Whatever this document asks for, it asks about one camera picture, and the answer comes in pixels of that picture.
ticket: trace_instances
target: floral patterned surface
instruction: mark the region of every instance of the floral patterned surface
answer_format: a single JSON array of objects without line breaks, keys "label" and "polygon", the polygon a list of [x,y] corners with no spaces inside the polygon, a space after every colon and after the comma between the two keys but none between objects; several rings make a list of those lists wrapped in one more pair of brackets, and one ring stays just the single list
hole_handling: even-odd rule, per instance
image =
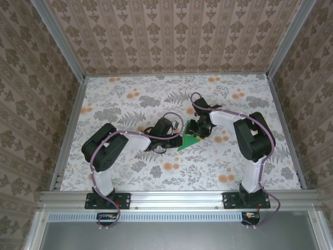
[{"label": "floral patterned surface", "polygon": [[[266,163],[267,189],[299,189],[278,114],[265,75],[148,76],[88,78],[61,190],[90,190],[88,163],[81,146],[103,124],[140,131],[168,111],[184,121],[194,118],[189,96],[197,91],[208,104],[251,114],[261,112],[276,139],[276,152]],[[234,132],[215,127],[209,138],[182,151],[123,151],[112,166],[117,190],[233,190],[243,178],[245,159]]]}]

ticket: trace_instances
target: wire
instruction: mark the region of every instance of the wire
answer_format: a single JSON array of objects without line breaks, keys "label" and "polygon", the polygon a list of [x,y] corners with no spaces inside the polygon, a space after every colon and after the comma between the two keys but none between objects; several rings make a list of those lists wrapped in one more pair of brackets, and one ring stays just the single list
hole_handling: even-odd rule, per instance
[{"label": "wire", "polygon": [[202,98],[202,96],[198,92],[192,93],[192,95],[190,97],[190,100],[191,100],[192,105],[195,106],[196,108],[199,108],[201,110],[207,110],[207,111],[222,111],[222,112],[226,112],[226,113],[229,113],[229,114],[232,114],[232,115],[236,115],[236,116],[241,116],[241,117],[247,118],[247,119],[251,120],[253,123],[257,124],[267,134],[267,136],[268,136],[268,138],[270,140],[270,143],[271,143],[271,152],[264,159],[262,159],[262,161],[261,161],[260,172],[259,172],[259,179],[258,179],[258,185],[259,185],[259,187],[261,188],[261,190],[265,194],[269,195],[274,200],[276,200],[278,205],[277,205],[276,210],[274,211],[274,213],[267,220],[265,220],[264,222],[261,222],[261,223],[259,223],[257,225],[253,225],[252,223],[250,223],[250,222],[248,222],[246,220],[243,220],[243,221],[245,221],[246,223],[248,223],[249,225],[251,225],[253,227],[260,227],[260,226],[265,225],[267,222],[269,222],[270,220],[272,220],[274,218],[274,216],[276,216],[276,214],[278,213],[278,211],[281,208],[281,202],[280,202],[280,200],[278,198],[276,198],[274,195],[272,195],[271,193],[269,193],[268,191],[266,191],[265,188],[261,185],[262,174],[263,174],[263,170],[264,170],[264,164],[274,154],[275,145],[274,145],[274,140],[273,140],[272,135],[269,133],[268,129],[265,128],[265,126],[263,124],[261,124],[260,122],[258,122],[257,120],[253,119],[250,116],[244,115],[242,113],[237,113],[237,112],[234,112],[234,111],[231,111],[231,110],[228,110],[228,109],[222,109],[222,108],[202,108],[202,107],[198,106],[193,101],[193,96],[195,94],[199,95],[200,98]]},{"label": "wire", "polygon": [[[95,180],[95,177],[94,177],[94,171],[95,171],[95,167],[93,166],[93,162],[94,162],[94,159],[98,153],[98,151],[103,147],[103,145],[109,141],[113,136],[115,136],[116,134],[135,134],[135,135],[141,135],[143,137],[147,137],[147,138],[152,138],[152,139],[159,139],[159,140],[170,140],[170,139],[173,139],[173,138],[176,138],[178,136],[180,136],[183,132],[183,128],[184,128],[184,120],[182,119],[182,117],[180,115],[178,115],[177,113],[174,113],[174,112],[167,112],[163,115],[163,117],[165,117],[166,115],[176,115],[182,122],[182,128],[180,129],[179,133],[177,133],[176,135],[174,136],[171,136],[171,137],[156,137],[156,136],[152,136],[152,135],[148,135],[148,134],[144,134],[142,132],[134,132],[134,131],[116,131],[114,133],[111,133],[110,135],[108,135],[102,142],[101,144],[96,148],[96,150],[94,151],[91,159],[90,159],[90,170],[91,170],[91,175],[92,175],[92,181],[93,181],[93,184],[94,184],[94,189],[96,191],[96,193],[101,196],[102,198],[106,199],[107,201],[109,201],[116,209],[117,209],[117,217],[116,219],[114,220],[114,222],[110,225],[110,226],[107,226],[107,228],[110,228],[110,227],[113,227],[120,219],[120,208],[119,206],[113,201],[111,200],[110,198],[106,197],[105,195],[103,195],[101,193],[101,191],[98,189],[97,187],[97,183],[96,183],[96,180]],[[98,219],[98,225],[100,228],[102,228],[103,226],[100,224],[100,218]]]}]

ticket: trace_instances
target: black mounting bracket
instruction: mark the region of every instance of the black mounting bracket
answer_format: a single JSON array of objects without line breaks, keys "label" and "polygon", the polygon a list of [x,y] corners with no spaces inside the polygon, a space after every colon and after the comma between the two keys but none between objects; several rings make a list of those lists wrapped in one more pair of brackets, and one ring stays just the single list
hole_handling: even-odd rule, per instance
[{"label": "black mounting bracket", "polygon": [[[131,204],[130,193],[116,193],[113,191],[107,196],[113,200],[120,209],[129,209]],[[115,209],[115,206],[106,199],[99,196],[93,189],[93,193],[88,193],[85,204],[85,209]]]},{"label": "black mounting bracket", "polygon": [[222,194],[224,209],[258,209],[271,208],[270,198],[261,189],[248,193],[240,184],[239,192],[226,192]]}]

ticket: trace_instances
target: metal bar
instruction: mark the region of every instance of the metal bar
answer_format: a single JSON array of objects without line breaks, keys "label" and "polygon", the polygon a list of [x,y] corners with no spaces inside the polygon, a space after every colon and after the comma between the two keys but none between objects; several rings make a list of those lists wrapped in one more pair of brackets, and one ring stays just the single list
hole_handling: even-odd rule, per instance
[{"label": "metal bar", "polygon": [[65,57],[68,65],[71,67],[79,83],[82,83],[84,80],[84,70],[77,60],[70,44],[67,42],[66,36],[62,33],[56,19],[52,15],[52,11],[48,8],[45,0],[32,0],[32,3],[40,14],[43,22],[57,43],[60,51]]},{"label": "metal bar", "polygon": [[39,250],[41,247],[48,212],[36,212],[24,250]]},{"label": "metal bar", "polygon": [[320,250],[333,249],[333,240],[322,211],[309,211],[309,219]]},{"label": "metal bar", "polygon": [[298,32],[302,28],[315,2],[316,0],[306,0],[301,2],[295,16],[293,17],[287,29],[285,36],[283,37],[270,65],[267,68],[267,73],[269,77],[273,78],[273,76],[275,75],[277,69],[279,68],[283,59],[288,53],[288,50],[290,49],[292,43],[298,35]]},{"label": "metal bar", "polygon": [[74,138],[74,134],[75,134],[75,130],[76,130],[76,124],[79,119],[81,106],[82,106],[83,99],[85,96],[86,88],[87,88],[87,84],[85,82],[83,82],[79,86],[78,93],[76,95],[74,106],[72,109],[72,113],[71,113],[71,116],[68,121],[68,126],[67,126],[67,130],[65,133],[65,137],[63,138],[63,142],[62,142],[62,146],[61,146],[60,153],[58,156],[55,171],[54,171],[52,181],[50,184],[50,188],[49,188],[50,191],[54,190],[54,188],[56,186],[58,175],[62,172],[63,168],[67,164],[67,160],[68,160],[69,152],[70,152],[71,145],[73,142],[73,138]]},{"label": "metal bar", "polygon": [[287,122],[286,122],[285,116],[283,114],[282,107],[281,107],[281,104],[280,104],[279,98],[277,96],[277,93],[276,93],[276,90],[275,90],[275,87],[274,87],[274,83],[273,83],[273,80],[272,80],[271,77],[268,78],[268,85],[270,86],[270,89],[271,89],[271,93],[272,93],[272,97],[273,97],[273,100],[274,100],[274,103],[275,103],[276,111],[277,111],[277,114],[279,115],[279,119],[280,119],[280,123],[281,123],[282,129],[283,129],[283,133],[285,134],[285,138],[286,138],[286,142],[287,142],[287,145],[288,145],[288,148],[289,148],[289,151],[290,151],[290,156],[291,156],[292,162],[294,163],[295,169],[298,173],[298,177],[300,179],[302,188],[307,189],[308,186],[306,184],[300,162],[298,161],[296,150],[295,150],[295,147],[293,146],[293,142],[292,142],[292,139],[291,139],[291,136],[290,136],[290,133],[289,133]]},{"label": "metal bar", "polygon": [[[50,212],[47,222],[97,222],[98,212]],[[133,212],[123,211],[119,222],[241,222],[241,212]]]},{"label": "metal bar", "polygon": [[249,74],[264,74],[266,72],[188,72],[188,73],[139,73],[139,74],[87,74],[86,78],[96,78],[96,77],[158,77],[158,76],[208,76],[208,75],[229,75],[229,74],[240,74],[240,75],[249,75]]},{"label": "metal bar", "polygon": [[[131,193],[130,210],[137,211],[253,211],[253,209],[224,209],[222,194],[234,191],[188,191],[188,192],[140,192]],[[84,209],[86,191],[53,191],[42,192],[39,210],[44,211],[87,211]],[[311,210],[320,209],[314,190],[273,190],[271,191],[281,201],[281,210]],[[271,199],[274,211],[277,202]]]}]

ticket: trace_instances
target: patterned wallpaper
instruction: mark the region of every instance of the patterned wallpaper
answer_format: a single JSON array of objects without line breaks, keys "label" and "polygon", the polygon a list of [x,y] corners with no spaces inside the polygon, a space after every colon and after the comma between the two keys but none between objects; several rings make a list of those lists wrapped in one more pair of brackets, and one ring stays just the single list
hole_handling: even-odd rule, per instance
[{"label": "patterned wallpaper", "polygon": [[333,1],[316,2],[273,80],[305,178],[333,232]]},{"label": "patterned wallpaper", "polygon": [[0,1],[0,249],[21,249],[78,83],[30,1]]},{"label": "patterned wallpaper", "polygon": [[301,0],[47,0],[86,74],[266,71]]}]

